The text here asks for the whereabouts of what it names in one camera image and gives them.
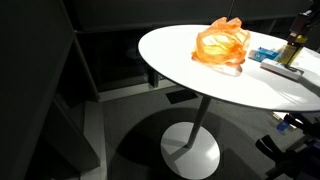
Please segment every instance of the table leg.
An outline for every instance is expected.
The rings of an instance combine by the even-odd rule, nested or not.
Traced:
[[[202,97],[202,101],[201,101],[201,105],[200,108],[198,110],[198,114],[196,117],[196,120],[194,121],[193,127],[192,127],[192,131],[189,137],[189,141],[187,144],[188,148],[192,148],[194,141],[198,135],[199,129],[201,127],[201,124],[203,123],[204,117],[206,115],[206,112],[208,110],[208,107],[210,105],[210,101],[211,98],[207,97],[207,96],[203,96]]]
[[[186,179],[207,178],[220,162],[216,140],[209,131],[201,127],[210,100],[209,97],[203,97],[194,123],[173,124],[161,139],[164,161],[173,172]]]

